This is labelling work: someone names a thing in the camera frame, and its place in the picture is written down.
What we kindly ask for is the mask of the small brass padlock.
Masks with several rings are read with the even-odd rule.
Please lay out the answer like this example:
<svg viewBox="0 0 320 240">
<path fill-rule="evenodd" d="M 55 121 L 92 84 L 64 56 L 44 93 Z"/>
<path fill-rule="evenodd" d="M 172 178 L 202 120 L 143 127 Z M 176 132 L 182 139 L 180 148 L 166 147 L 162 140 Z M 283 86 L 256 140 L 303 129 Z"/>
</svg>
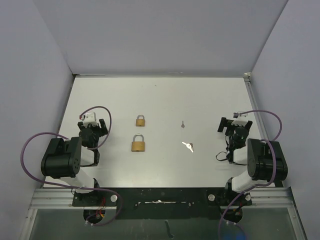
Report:
<svg viewBox="0 0 320 240">
<path fill-rule="evenodd" d="M 136 127 L 144 127 L 146 124 L 145 116 L 144 115 L 138 115 L 136 118 L 135 126 Z"/>
</svg>

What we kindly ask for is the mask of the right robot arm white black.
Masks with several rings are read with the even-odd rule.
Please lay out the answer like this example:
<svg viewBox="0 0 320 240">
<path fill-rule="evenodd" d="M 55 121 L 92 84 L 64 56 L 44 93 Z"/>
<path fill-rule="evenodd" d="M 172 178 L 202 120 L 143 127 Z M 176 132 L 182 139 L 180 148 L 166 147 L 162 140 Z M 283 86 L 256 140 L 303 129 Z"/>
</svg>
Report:
<svg viewBox="0 0 320 240">
<path fill-rule="evenodd" d="M 224 132 L 226 142 L 225 157 L 217 160 L 246 167 L 243 173 L 227 181 L 222 192 L 223 200 L 230 205 L 239 201 L 241 192 L 282 182 L 288 175 L 288 165 L 280 143 L 249 138 L 252 124 L 251 120 L 242 117 L 222 117 L 217 129 L 219 133 Z"/>
</svg>

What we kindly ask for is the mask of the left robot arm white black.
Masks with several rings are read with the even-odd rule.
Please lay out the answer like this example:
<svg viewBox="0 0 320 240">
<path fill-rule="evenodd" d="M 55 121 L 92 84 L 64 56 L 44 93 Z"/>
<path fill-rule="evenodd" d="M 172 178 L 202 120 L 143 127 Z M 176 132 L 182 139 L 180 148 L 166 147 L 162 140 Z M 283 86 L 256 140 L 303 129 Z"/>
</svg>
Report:
<svg viewBox="0 0 320 240">
<path fill-rule="evenodd" d="M 88 176 L 82 168 L 96 167 L 100 162 L 97 149 L 99 139 L 108 134 L 104 119 L 78 122 L 78 136 L 70 140 L 54 138 L 49 142 L 41 161 L 41 172 L 45 177 L 59 179 L 74 186 L 74 198 L 92 206 L 103 199 L 98 181 Z"/>
</svg>

